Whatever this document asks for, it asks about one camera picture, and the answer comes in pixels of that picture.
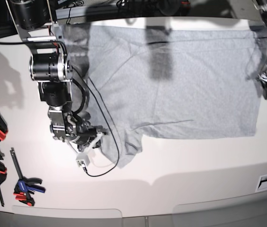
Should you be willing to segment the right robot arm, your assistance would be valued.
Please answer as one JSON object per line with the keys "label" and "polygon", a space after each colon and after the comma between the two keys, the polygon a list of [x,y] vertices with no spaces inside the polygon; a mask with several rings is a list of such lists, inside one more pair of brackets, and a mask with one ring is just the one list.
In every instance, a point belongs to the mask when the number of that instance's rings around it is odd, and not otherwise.
{"label": "right robot arm", "polygon": [[30,77],[38,83],[41,101],[49,106],[53,138],[76,144],[77,153],[99,148],[105,131],[89,122],[85,111],[89,91],[72,77],[53,1],[8,0],[6,5],[19,37],[31,51]]}

